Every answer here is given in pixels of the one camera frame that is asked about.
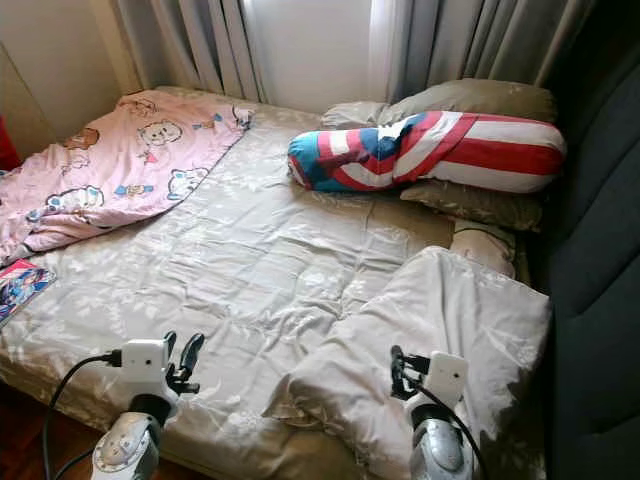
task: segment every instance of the magazine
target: magazine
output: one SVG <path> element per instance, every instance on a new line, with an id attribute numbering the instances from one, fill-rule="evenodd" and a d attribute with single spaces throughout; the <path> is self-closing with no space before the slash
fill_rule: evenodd
<path id="1" fill-rule="evenodd" d="M 0 328 L 20 307 L 55 281 L 55 274 L 26 260 L 0 271 Z"/>

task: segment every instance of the pillow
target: pillow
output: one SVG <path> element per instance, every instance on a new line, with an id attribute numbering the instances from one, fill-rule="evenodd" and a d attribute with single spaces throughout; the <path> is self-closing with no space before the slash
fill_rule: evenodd
<path id="1" fill-rule="evenodd" d="M 375 127 L 388 103 L 351 102 L 334 105 L 322 115 L 322 126 L 329 130 Z"/>
<path id="2" fill-rule="evenodd" d="M 453 242 L 449 250 L 509 278 L 515 278 L 513 261 L 516 237 L 512 233 L 468 220 L 456 220 L 453 231 Z"/>
<path id="3" fill-rule="evenodd" d="M 431 111 L 390 126 L 305 132 L 289 167 L 308 189 L 369 191 L 437 178 L 512 193 L 544 188 L 562 169 L 565 141 L 549 123 Z"/>
<path id="4" fill-rule="evenodd" d="M 512 230 L 539 231 L 542 205 L 529 195 L 514 195 L 441 180 L 423 180 L 400 194 L 439 212 Z"/>
<path id="5" fill-rule="evenodd" d="M 375 298 L 334 323 L 276 386 L 263 415 L 340 436 L 368 469 L 409 478 L 412 431 L 390 396 L 390 349 L 469 362 L 456 407 L 486 451 L 513 418 L 541 355 L 547 296 L 440 247 L 408 260 Z"/>
<path id="6" fill-rule="evenodd" d="M 385 108 L 378 122 L 387 125 L 427 110 L 495 113 L 549 123 L 558 116 L 549 90 L 524 83 L 464 78 L 435 85 Z"/>

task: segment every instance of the mattress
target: mattress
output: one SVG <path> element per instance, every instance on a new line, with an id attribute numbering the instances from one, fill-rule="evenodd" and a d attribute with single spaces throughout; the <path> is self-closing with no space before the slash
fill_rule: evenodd
<path id="1" fill-rule="evenodd" d="M 33 257 L 58 280 L 0 331 L 0 378 L 47 401 L 86 356 L 169 330 L 179 346 L 202 332 L 192 377 L 201 391 L 181 398 L 167 424 L 167 456 L 220 480 L 364 478 L 336 437 L 261 412 L 334 322 L 425 246 L 449 246 L 452 224 L 393 195 L 304 190 L 288 177 L 287 145 L 320 117 L 246 105 L 256 110 L 251 129 L 183 203 Z M 78 372 L 60 399 L 101 429 L 126 406 L 118 371 L 99 365 Z"/>

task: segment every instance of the american flag pillow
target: american flag pillow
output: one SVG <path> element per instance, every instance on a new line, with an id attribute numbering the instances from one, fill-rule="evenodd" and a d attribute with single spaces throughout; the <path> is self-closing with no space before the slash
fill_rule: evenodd
<path id="1" fill-rule="evenodd" d="M 390 126 L 303 133 L 289 145 L 289 166 L 314 190 L 382 190 L 438 178 L 530 193 L 560 172 L 565 151 L 549 123 L 434 111 Z"/>

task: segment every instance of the pink cartoon blanket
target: pink cartoon blanket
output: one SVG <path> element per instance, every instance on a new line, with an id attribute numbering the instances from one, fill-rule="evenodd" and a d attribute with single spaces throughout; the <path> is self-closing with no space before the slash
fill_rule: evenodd
<path id="1" fill-rule="evenodd" d="M 144 91 L 0 171 L 0 266 L 169 210 L 242 137 L 252 113 Z"/>

